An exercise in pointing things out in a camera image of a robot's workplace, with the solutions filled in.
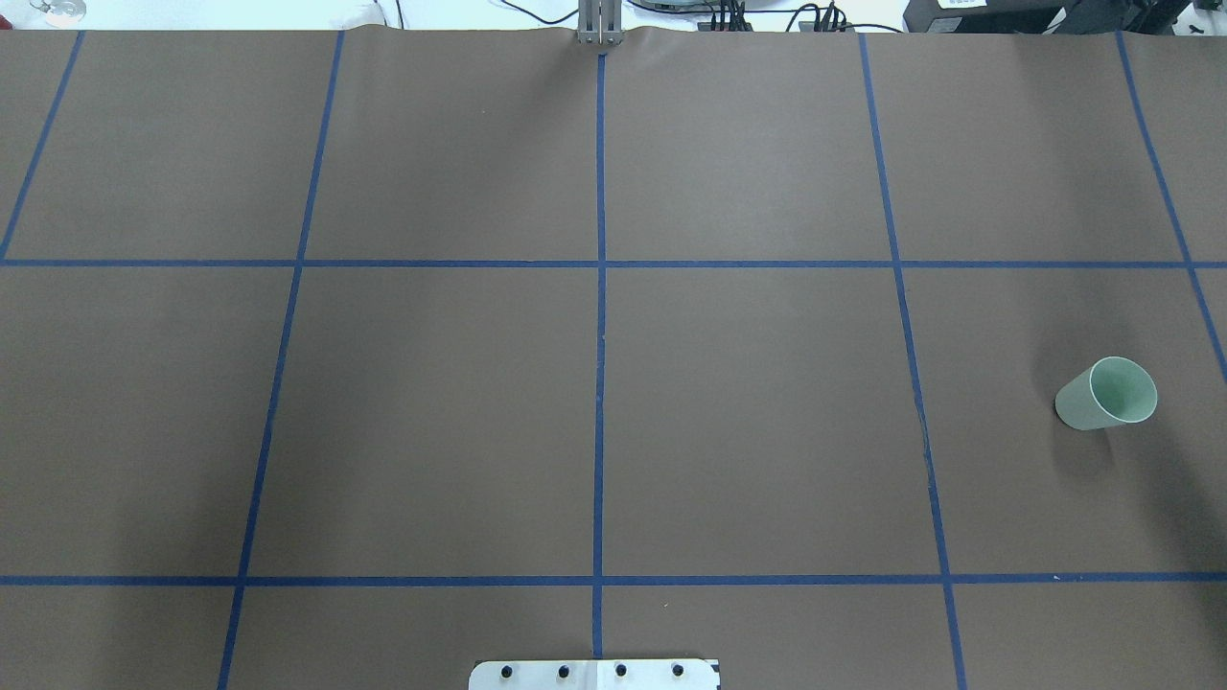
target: vertical blue line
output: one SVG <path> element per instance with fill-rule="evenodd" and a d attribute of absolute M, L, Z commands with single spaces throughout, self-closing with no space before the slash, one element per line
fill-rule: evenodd
<path fill-rule="evenodd" d="M 869 104 L 869 123 L 874 135 L 874 155 L 877 158 L 877 183 L 882 194 L 882 211 L 886 215 L 886 236 L 891 244 L 891 262 L 894 269 L 894 291 L 899 301 L 899 318 L 903 322 L 903 343 L 908 354 L 912 374 L 912 397 L 920 417 L 920 436 L 924 441 L 924 464 L 929 476 L 929 512 L 937 543 L 937 565 L 941 568 L 941 589 L 946 599 L 946 624 L 950 627 L 950 648 L 955 661 L 955 681 L 958 690 L 967 690 L 967 673 L 963 667 L 963 643 L 958 635 L 958 614 L 955 609 L 955 588 L 950 578 L 950 557 L 946 554 L 946 530 L 941 522 L 941 501 L 937 496 L 937 473 L 933 467 L 933 446 L 929 442 L 929 420 L 924 411 L 924 392 L 920 388 L 920 368 L 917 365 L 915 341 L 912 336 L 912 314 L 908 309 L 907 287 L 903 282 L 903 260 L 899 255 L 898 236 L 894 233 L 894 210 L 891 206 L 891 188 L 886 177 L 886 156 L 882 152 L 882 133 L 877 123 L 877 103 L 874 98 L 874 77 L 869 66 L 869 45 L 865 34 L 858 34 L 860 63 L 865 74 L 865 98 Z"/>
<path fill-rule="evenodd" d="M 247 589 L 247 573 L 252 565 L 252 544 L 255 540 L 255 523 L 260 516 L 260 496 L 264 494 L 264 478 L 269 468 L 269 449 L 272 446 L 272 424 L 277 416 L 277 401 L 281 398 L 281 379 L 286 370 L 286 352 L 290 350 L 290 334 L 294 324 L 294 309 L 298 306 L 298 286 L 302 282 L 303 262 L 307 259 L 307 239 L 310 235 L 310 220 L 315 206 L 315 188 L 319 184 L 319 171 L 324 165 L 324 145 L 328 141 L 328 125 L 333 118 L 333 97 L 336 93 L 336 76 L 341 69 L 341 48 L 345 45 L 345 32 L 336 32 L 336 45 L 333 48 L 333 70 L 328 79 L 328 95 L 324 97 L 324 114 L 319 124 L 319 139 L 315 142 L 315 162 L 312 165 L 310 187 L 307 189 L 307 204 L 303 209 L 303 225 L 298 235 L 298 254 L 294 259 L 294 276 L 290 282 L 290 298 L 286 302 L 286 318 L 281 325 L 281 344 L 277 346 L 277 363 L 272 372 L 272 390 L 269 394 L 269 409 L 264 417 L 264 436 L 260 440 L 260 457 L 255 465 L 255 481 L 252 486 L 252 503 L 247 511 L 247 528 L 243 532 L 243 551 L 239 555 L 238 580 L 234 584 L 234 597 L 231 600 L 229 624 L 226 626 L 226 646 L 222 648 L 222 664 L 217 675 L 217 690 L 226 690 L 229 684 L 231 662 L 234 659 L 234 642 L 238 638 L 239 616 L 243 613 L 243 594 Z"/>
<path fill-rule="evenodd" d="M 26 195 L 29 185 L 34 182 L 34 172 L 38 169 L 38 161 L 43 157 L 43 149 L 47 146 L 47 138 L 52 134 L 52 125 L 55 124 L 55 115 L 60 112 L 60 103 L 64 101 L 64 92 L 67 91 L 69 79 L 72 76 L 72 68 L 76 66 L 76 58 L 81 53 L 81 44 L 85 42 L 85 32 L 79 31 L 76 41 L 72 42 L 72 52 L 69 53 L 69 61 L 64 65 L 64 74 L 60 75 L 60 86 L 55 90 L 55 98 L 52 98 L 52 107 L 47 110 L 47 119 L 43 120 L 43 131 L 38 135 L 38 144 L 34 146 L 34 155 L 29 157 L 29 166 L 26 168 L 26 178 L 21 180 L 21 189 L 17 192 L 17 201 L 12 205 L 12 214 L 9 216 L 9 226 L 4 231 L 4 239 L 0 239 L 0 259 L 9 253 L 9 244 L 12 235 L 17 232 L 17 221 L 21 219 L 21 207 L 26 205 Z"/>
<path fill-rule="evenodd" d="M 605 54 L 596 56 L 596 424 L 593 463 L 593 658 L 604 654 L 605 577 Z"/>
<path fill-rule="evenodd" d="M 1189 243 L 1184 238 L 1184 230 L 1180 227 L 1180 219 L 1175 215 L 1175 204 L 1172 201 L 1172 192 L 1167 187 L 1167 178 L 1163 176 L 1163 167 L 1158 163 L 1158 152 L 1155 151 L 1155 142 L 1150 136 L 1150 128 L 1146 126 L 1146 115 L 1142 113 L 1142 102 L 1137 97 L 1137 85 L 1134 82 L 1134 69 L 1129 63 L 1129 52 L 1125 50 L 1125 34 L 1117 32 L 1117 50 L 1120 53 L 1120 66 L 1125 70 L 1125 83 L 1129 86 L 1129 99 L 1134 103 L 1134 115 L 1137 117 L 1137 129 L 1142 133 L 1142 142 L 1146 144 L 1146 155 L 1150 156 L 1151 167 L 1155 168 L 1155 179 L 1158 180 L 1160 194 L 1163 195 L 1163 205 L 1167 207 L 1167 217 L 1172 221 L 1172 231 L 1175 232 L 1175 243 L 1180 247 L 1180 257 L 1184 259 L 1184 268 L 1189 274 L 1189 282 L 1193 284 L 1193 293 L 1198 297 L 1198 307 L 1201 309 L 1201 319 L 1206 324 L 1210 335 L 1210 345 L 1215 349 L 1215 357 L 1218 360 L 1218 371 L 1227 381 L 1227 357 L 1223 356 L 1222 344 L 1218 341 L 1218 329 L 1215 328 L 1215 319 L 1210 316 L 1210 307 L 1206 304 L 1206 296 L 1201 292 L 1201 281 L 1198 280 L 1198 270 L 1193 265 L 1193 254 L 1189 252 Z"/>

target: sticker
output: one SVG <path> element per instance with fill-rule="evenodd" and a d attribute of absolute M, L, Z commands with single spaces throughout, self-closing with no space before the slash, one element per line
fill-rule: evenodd
<path fill-rule="evenodd" d="M 929 25 L 929 33 L 955 33 L 958 25 L 963 23 L 963 17 L 944 17 L 934 20 Z"/>

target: black device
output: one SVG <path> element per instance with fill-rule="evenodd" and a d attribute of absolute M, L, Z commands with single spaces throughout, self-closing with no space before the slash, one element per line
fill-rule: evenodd
<path fill-rule="evenodd" d="M 903 22 L 914 33 L 1043 33 L 1061 0 L 910 0 Z"/>

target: light green plastic cup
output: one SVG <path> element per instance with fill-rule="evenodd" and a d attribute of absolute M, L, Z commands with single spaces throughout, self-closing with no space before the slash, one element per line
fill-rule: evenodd
<path fill-rule="evenodd" d="M 1104 357 L 1056 394 L 1056 414 L 1079 431 L 1146 421 L 1158 405 L 1155 381 L 1137 362 Z"/>

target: horizontal blue line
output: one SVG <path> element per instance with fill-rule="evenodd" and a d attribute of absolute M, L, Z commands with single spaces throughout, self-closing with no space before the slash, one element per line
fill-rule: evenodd
<path fill-rule="evenodd" d="M 233 577 L 0 575 L 0 587 L 234 587 Z"/>
<path fill-rule="evenodd" d="M 919 260 L 902 262 L 907 269 L 1187 269 L 1184 262 L 1032 262 L 1032 260 Z M 294 259 L 0 259 L 0 266 L 40 268 L 293 268 Z M 443 269 L 595 269 L 596 260 L 502 259 L 307 259 L 307 268 L 443 268 Z M 890 269 L 890 260 L 610 260 L 610 269 Z M 1227 269 L 1227 262 L 1194 262 L 1196 269 Z"/>
<path fill-rule="evenodd" d="M 248 587 L 590 587 L 593 577 L 472 576 L 472 577 L 248 577 Z"/>
<path fill-rule="evenodd" d="M 248 587 L 591 587 L 580 575 L 456 577 L 248 577 Z M 941 575 L 614 575 L 605 587 L 772 587 L 840 584 L 941 584 Z M 1028 584 L 1077 582 L 1227 582 L 1227 572 L 988 572 L 951 573 L 955 584 Z M 234 587 L 234 577 L 4 575 L 0 587 Z"/>
<path fill-rule="evenodd" d="M 955 584 L 1059 582 L 1227 582 L 1227 572 L 1020 572 L 951 575 Z"/>

